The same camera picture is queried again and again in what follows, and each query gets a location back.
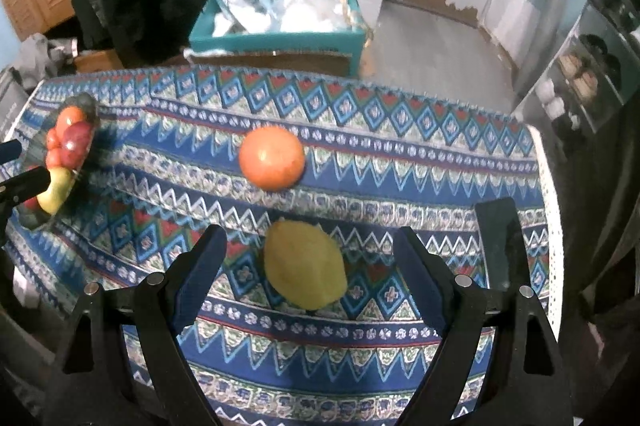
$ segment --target teal plastic bin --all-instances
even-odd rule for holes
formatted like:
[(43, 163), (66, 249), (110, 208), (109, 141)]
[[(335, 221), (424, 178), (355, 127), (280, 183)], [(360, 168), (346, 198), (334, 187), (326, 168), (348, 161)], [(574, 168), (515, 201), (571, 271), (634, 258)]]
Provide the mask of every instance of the teal plastic bin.
[[(358, 0), (348, 0), (349, 6), (360, 11)], [(337, 32), (269, 32), (264, 34), (227, 34), (214, 38), (214, 16), (220, 12), (216, 0), (207, 0), (198, 16), (189, 42), (196, 52), (222, 49), (229, 52), (257, 51), (325, 51), (351, 56), (349, 75), (358, 75), (360, 55), (366, 40), (366, 31), (356, 27), (350, 31)]]

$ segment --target blue patterned fabric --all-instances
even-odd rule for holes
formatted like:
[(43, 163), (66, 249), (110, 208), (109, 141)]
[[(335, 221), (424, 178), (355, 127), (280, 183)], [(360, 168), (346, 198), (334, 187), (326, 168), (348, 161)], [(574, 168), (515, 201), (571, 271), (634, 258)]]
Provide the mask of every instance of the blue patterned fabric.
[[(27, 144), (79, 92), (100, 103), (88, 193), (50, 231), (12, 223), (7, 249), (68, 313), (86, 282), (137, 283), (190, 249), (209, 222), (224, 226), (223, 270), (179, 337), (221, 416), (274, 426), (394, 422), (440, 341), (394, 264), (400, 226), (484, 285), (472, 205), (513, 197), (532, 285), (547, 303), (538, 164), (529, 132), (510, 117), (327, 76), (200, 66), (52, 80), (15, 136)], [(302, 180), (284, 192), (265, 193), (239, 171), (242, 136), (265, 124), (287, 128), (305, 147)], [(280, 218), (321, 226), (340, 245), (348, 273), (341, 300), (305, 312), (266, 281), (260, 247)], [(126, 340), (136, 379), (148, 383), (133, 331)], [(487, 330), (456, 414), (473, 407), (491, 344)]]

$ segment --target lemon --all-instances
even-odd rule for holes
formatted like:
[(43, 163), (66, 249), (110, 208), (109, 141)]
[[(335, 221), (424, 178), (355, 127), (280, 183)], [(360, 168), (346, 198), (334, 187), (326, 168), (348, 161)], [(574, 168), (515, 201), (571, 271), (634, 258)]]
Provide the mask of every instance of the lemon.
[(308, 311), (340, 299), (347, 290), (338, 245), (305, 222), (281, 220), (267, 230), (264, 269), (276, 291)]

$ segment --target gray floor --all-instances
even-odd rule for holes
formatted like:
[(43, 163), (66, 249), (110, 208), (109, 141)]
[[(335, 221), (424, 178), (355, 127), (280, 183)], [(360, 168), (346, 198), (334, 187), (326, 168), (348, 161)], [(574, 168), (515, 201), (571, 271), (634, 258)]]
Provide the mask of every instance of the gray floor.
[(511, 112), (509, 69), (496, 49), (467, 25), (385, 2), (371, 54), (375, 72), (369, 81)]

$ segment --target white lace trim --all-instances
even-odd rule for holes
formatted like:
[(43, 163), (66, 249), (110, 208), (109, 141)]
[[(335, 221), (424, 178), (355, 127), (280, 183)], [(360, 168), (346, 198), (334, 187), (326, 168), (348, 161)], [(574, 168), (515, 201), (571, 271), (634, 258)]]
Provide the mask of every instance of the white lace trim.
[(560, 335), (560, 320), (562, 318), (562, 286), (564, 285), (564, 249), (562, 248), (562, 225), (560, 221), (560, 206), (558, 195), (551, 175), (551, 169), (546, 160), (542, 146), (540, 132), (533, 126), (527, 125), (538, 158), (538, 173), (540, 175), (540, 190), (545, 205), (546, 225), (549, 234), (549, 308), (548, 319), (556, 339)]
[(14, 122), (12, 122), (12, 125), (9, 127), (9, 131), (6, 134), (6, 137), (4, 138), (4, 141), (11, 141), (12, 138), (14, 138), (14, 132), (15, 132), (15, 127), (18, 126), (18, 123), (20, 122), (20, 120), (22, 119), (22, 114), (24, 114), (24, 111), (27, 109), (27, 107), (31, 104), (31, 100), (35, 97), (37, 91), (40, 89), (40, 87), (44, 84), (45, 80), (42, 80), (41, 82), (38, 83), (38, 85), (36, 85), (36, 87), (33, 89), (33, 92), (31, 93), (31, 95), (29, 96), (29, 99), (27, 99), (27, 102), (24, 104), (23, 108), (20, 111), (20, 114), (18, 114), (18, 116), (15, 118)]

